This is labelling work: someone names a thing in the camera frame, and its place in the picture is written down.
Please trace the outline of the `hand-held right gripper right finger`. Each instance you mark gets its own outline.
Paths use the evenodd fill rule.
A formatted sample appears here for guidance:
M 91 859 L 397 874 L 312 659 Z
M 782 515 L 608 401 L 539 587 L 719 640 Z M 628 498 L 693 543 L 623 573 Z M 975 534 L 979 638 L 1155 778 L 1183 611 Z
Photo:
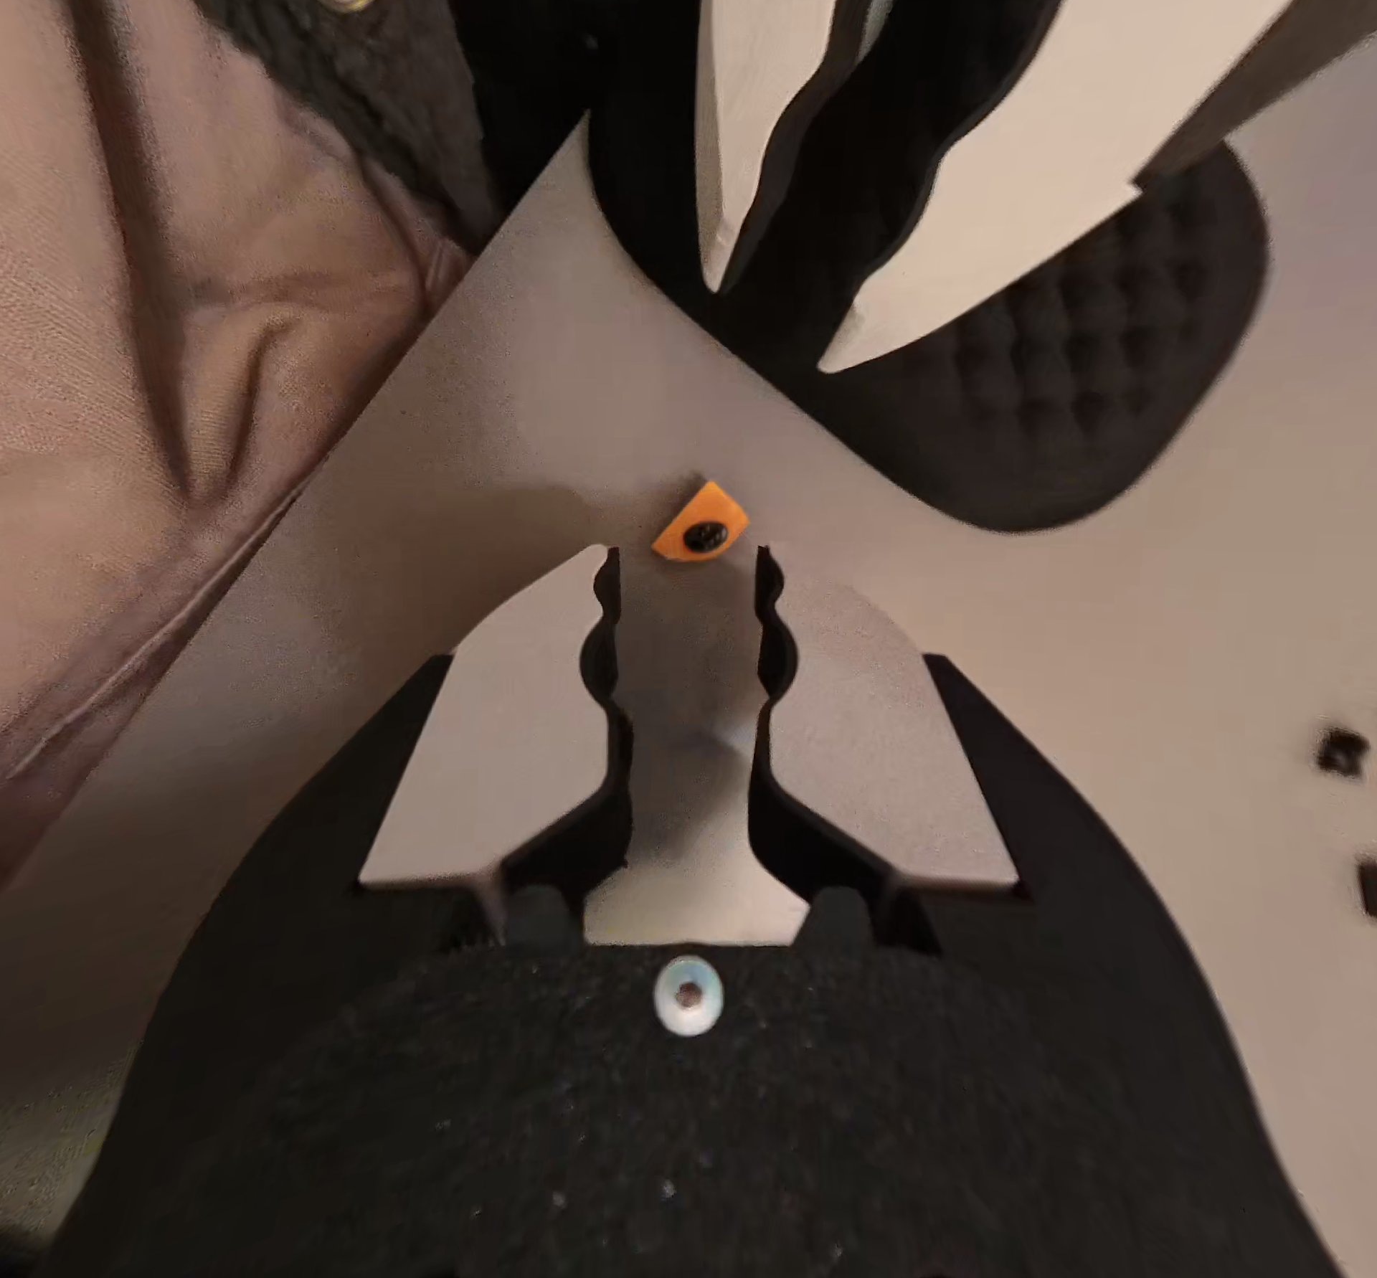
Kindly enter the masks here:
M 924 653 L 782 547 L 755 553 L 753 613 L 753 857 L 808 905 L 856 893 L 882 946 L 937 950 L 926 893 L 1005 897 L 1019 874 Z

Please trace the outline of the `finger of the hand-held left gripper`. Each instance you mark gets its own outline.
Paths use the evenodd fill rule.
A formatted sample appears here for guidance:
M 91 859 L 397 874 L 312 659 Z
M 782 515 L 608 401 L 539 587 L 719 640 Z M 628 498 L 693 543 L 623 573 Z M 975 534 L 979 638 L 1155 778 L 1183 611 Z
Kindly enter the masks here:
M 941 157 L 818 367 L 916 341 L 1138 197 L 1136 174 L 1291 0 L 1060 0 L 1007 94 Z
M 695 210 L 702 282 L 734 288 L 795 178 L 803 140 L 894 0 L 700 0 Z

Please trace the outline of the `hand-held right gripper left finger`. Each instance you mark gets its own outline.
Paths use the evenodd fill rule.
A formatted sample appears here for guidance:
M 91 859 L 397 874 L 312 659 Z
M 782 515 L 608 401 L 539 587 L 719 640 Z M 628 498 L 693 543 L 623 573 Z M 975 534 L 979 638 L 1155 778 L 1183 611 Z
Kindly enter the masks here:
M 466 634 L 359 869 L 363 890 L 462 890 L 500 941 L 528 888 L 581 914 L 632 833 L 619 619 L 619 551 L 592 543 Z

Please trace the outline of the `orange printed lego slope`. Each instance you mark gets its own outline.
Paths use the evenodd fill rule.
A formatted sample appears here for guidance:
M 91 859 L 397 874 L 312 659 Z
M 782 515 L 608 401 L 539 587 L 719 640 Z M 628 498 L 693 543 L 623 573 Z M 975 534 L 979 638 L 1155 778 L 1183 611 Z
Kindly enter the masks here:
M 723 556 L 748 530 L 744 507 L 716 481 L 702 483 L 649 543 L 668 564 L 706 564 Z

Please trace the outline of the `person's black fleece jacket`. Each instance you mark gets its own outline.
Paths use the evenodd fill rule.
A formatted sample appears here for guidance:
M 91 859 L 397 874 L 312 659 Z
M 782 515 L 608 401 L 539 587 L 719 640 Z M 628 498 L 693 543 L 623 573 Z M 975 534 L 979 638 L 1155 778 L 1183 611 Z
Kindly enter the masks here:
M 193 0 L 270 77 L 479 253 L 505 210 L 448 0 Z

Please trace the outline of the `person's beige shirt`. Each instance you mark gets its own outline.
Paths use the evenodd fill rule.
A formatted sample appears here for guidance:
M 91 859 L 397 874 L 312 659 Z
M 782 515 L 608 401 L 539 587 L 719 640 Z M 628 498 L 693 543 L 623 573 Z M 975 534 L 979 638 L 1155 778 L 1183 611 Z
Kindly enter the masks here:
M 193 0 L 1 0 L 3 884 L 475 253 Z

